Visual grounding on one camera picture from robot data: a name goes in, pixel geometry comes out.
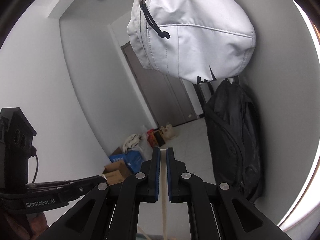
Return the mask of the person's left hand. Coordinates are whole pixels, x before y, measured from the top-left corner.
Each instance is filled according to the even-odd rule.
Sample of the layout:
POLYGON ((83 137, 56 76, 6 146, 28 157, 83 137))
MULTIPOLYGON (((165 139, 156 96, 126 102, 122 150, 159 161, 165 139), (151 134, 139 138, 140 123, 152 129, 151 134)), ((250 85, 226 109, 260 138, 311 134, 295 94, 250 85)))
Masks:
POLYGON ((1 239, 38 239, 49 228, 43 212, 31 218, 1 213, 1 239))

